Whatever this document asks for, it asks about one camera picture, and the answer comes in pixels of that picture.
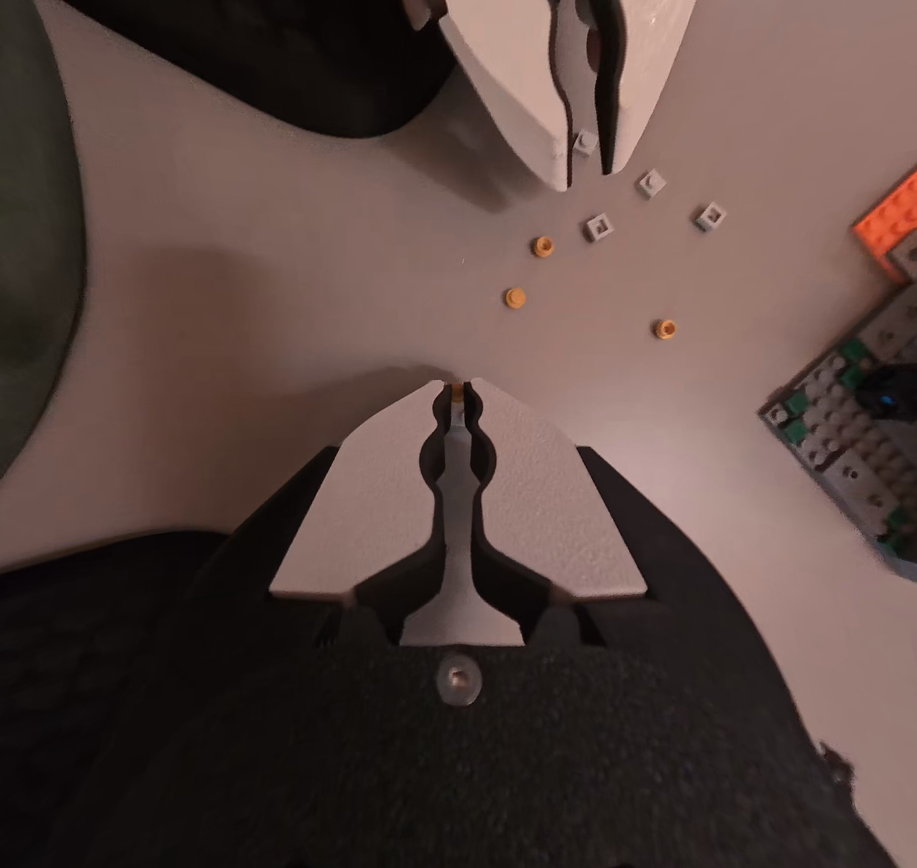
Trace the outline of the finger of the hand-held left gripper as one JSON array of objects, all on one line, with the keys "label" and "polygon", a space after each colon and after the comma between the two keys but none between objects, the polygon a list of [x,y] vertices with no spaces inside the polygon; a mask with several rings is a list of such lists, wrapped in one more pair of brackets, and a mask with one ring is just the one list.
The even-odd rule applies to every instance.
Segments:
[{"label": "finger of the hand-held left gripper", "polygon": [[439,27],[510,149],[546,187],[571,184],[572,117],[556,69],[557,0],[445,0]]},{"label": "finger of the hand-held left gripper", "polygon": [[697,0],[598,0],[602,173],[623,170],[670,77]]}]

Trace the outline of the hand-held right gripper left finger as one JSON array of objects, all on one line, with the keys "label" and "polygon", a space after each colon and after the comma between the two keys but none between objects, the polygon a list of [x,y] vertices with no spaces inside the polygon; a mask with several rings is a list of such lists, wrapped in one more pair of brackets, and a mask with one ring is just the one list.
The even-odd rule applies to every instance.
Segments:
[{"label": "hand-held right gripper left finger", "polygon": [[356,599],[442,523],[448,383],[431,380],[348,435],[269,586],[292,599]]}]

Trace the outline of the grey brick castle model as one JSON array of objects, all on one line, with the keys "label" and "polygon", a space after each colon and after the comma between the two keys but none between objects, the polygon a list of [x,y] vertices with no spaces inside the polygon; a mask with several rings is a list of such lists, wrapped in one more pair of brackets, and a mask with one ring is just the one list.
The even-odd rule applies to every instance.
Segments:
[{"label": "grey brick castle model", "polygon": [[758,417],[886,564],[915,581],[915,170],[852,232],[893,291]]}]

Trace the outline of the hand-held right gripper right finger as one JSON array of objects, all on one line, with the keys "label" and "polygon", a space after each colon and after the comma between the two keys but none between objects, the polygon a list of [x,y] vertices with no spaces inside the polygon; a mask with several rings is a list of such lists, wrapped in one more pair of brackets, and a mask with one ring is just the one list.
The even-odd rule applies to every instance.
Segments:
[{"label": "hand-held right gripper right finger", "polygon": [[555,424],[483,379],[466,423],[484,450],[480,512],[488,547],[574,601],[646,594],[625,540],[577,446]]}]

